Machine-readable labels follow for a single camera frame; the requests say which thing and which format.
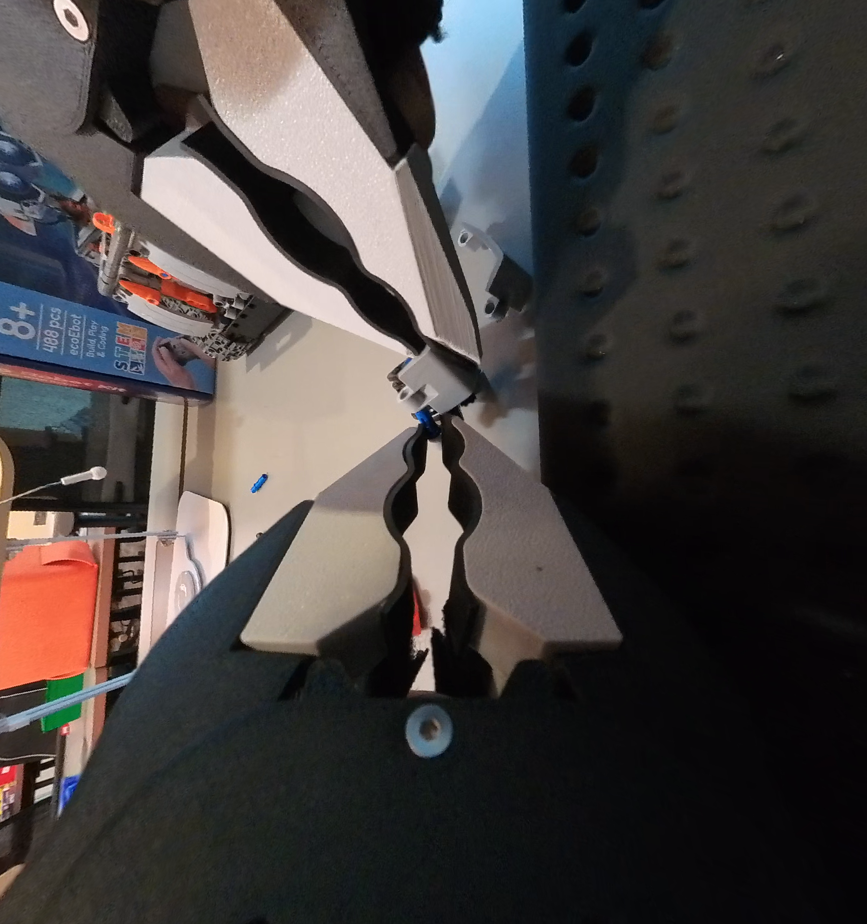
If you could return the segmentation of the grey curved toy part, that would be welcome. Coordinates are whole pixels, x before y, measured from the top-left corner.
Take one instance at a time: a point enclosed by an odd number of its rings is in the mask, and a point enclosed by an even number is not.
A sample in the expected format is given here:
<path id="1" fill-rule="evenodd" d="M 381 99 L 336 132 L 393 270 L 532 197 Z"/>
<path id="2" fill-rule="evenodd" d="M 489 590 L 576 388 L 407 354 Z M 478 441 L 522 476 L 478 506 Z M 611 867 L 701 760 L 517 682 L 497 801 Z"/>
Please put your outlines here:
<path id="1" fill-rule="evenodd" d="M 456 256 L 479 322 L 520 314 L 531 301 L 531 275 L 484 231 L 462 221 L 451 229 Z"/>

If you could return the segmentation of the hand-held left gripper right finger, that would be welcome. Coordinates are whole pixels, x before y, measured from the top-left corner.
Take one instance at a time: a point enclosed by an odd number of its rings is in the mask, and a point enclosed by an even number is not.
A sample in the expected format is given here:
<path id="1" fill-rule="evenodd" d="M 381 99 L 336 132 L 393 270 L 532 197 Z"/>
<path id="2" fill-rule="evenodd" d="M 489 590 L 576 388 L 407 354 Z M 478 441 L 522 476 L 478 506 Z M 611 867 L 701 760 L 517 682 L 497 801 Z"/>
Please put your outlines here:
<path id="1" fill-rule="evenodd" d="M 460 527 L 446 637 L 486 663 L 613 651 L 622 633 L 552 493 L 463 420 L 446 420 L 442 460 Z"/>

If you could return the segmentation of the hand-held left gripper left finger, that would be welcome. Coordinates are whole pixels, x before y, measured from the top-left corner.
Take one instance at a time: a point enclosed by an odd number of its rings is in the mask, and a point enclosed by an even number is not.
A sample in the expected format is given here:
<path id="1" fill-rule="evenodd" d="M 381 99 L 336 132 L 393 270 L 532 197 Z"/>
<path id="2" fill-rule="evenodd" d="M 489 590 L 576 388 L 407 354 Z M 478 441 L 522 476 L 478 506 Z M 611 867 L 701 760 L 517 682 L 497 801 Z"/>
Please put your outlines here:
<path id="1" fill-rule="evenodd" d="M 408 589 L 404 532 L 416 516 L 423 432 L 398 434 L 312 503 L 242 631 L 256 652 L 376 665 Z"/>

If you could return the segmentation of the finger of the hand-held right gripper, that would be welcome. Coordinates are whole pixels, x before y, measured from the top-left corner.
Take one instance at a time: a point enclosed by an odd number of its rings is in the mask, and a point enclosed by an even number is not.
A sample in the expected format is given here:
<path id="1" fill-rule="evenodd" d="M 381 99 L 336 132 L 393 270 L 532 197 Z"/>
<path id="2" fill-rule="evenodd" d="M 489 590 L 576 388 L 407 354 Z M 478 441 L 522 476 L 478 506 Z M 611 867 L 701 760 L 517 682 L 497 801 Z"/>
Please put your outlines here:
<path id="1" fill-rule="evenodd" d="M 145 157 L 140 197 L 271 301 L 402 354 L 428 347 L 404 297 L 367 269 L 332 208 L 258 166 L 216 123 Z"/>
<path id="2" fill-rule="evenodd" d="M 480 358 L 427 154 L 383 100 L 347 2 L 189 2 L 223 130 L 346 233 L 366 320 L 408 349 Z"/>

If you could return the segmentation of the blue robot kit box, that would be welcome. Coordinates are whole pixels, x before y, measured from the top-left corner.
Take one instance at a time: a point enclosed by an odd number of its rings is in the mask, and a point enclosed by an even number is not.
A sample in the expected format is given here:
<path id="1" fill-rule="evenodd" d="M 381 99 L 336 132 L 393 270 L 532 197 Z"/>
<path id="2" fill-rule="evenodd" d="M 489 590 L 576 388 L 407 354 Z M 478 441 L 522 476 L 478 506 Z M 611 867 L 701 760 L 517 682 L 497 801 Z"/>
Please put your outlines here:
<path id="1" fill-rule="evenodd" d="M 98 288 L 97 207 L 0 124 L 0 363 L 117 394 L 214 396 L 215 361 Z"/>

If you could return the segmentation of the white book stand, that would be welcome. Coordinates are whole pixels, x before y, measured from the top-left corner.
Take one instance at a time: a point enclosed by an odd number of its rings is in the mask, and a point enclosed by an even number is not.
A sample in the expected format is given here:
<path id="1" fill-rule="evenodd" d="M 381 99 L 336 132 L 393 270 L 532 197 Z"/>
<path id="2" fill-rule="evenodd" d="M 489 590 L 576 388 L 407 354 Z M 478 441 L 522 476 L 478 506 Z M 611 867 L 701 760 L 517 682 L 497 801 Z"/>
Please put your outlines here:
<path id="1" fill-rule="evenodd" d="M 4 566 L 7 563 L 4 561 L 4 555 L 6 550 L 13 545 L 6 536 L 8 512 L 8 505 L 0 499 L 0 584 Z M 95 628 L 95 623 L 97 620 L 97 600 L 99 599 L 102 583 L 102 568 L 100 554 L 93 551 L 94 545 L 102 542 L 122 543 L 151 539 L 153 549 L 157 551 L 166 543 L 170 544 L 172 557 L 168 574 L 169 579 L 165 583 L 168 596 L 164 621 L 165 625 L 168 625 L 225 568 L 228 556 L 229 531 L 228 514 L 221 504 L 195 493 L 185 492 L 177 505 L 175 530 L 145 531 L 129 534 L 111 532 L 92 535 L 88 538 L 45 537 L 43 539 L 20 541 L 17 545 L 22 550 L 27 546 L 48 545 L 69 539 L 80 539 L 85 541 L 91 548 L 98 564 L 98 585 L 91 658 L 85 671 L 87 672 L 94 667 L 94 655 L 100 646 L 100 642 L 96 641 L 98 630 Z"/>

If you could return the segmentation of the grey orange tracked toy robot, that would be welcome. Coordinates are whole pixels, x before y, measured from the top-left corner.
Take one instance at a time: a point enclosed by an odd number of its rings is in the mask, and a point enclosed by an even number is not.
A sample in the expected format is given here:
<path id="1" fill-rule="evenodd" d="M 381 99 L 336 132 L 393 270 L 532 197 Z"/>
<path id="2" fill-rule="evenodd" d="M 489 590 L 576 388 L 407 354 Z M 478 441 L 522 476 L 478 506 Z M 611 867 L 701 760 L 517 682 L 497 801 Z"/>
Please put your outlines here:
<path id="1" fill-rule="evenodd" d="M 242 359 L 292 311 L 180 260 L 112 214 L 95 212 L 87 254 L 99 292 L 218 361 Z"/>

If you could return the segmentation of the black foam pad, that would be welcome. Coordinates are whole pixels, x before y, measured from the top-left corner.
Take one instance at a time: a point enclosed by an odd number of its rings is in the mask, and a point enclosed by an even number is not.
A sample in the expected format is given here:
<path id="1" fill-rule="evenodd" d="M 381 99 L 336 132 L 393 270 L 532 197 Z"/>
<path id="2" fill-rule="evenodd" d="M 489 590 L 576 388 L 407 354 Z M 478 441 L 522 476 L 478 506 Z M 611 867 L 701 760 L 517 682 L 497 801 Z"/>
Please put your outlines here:
<path id="1" fill-rule="evenodd" d="M 867 718 L 867 2 L 525 2 L 543 474 Z"/>

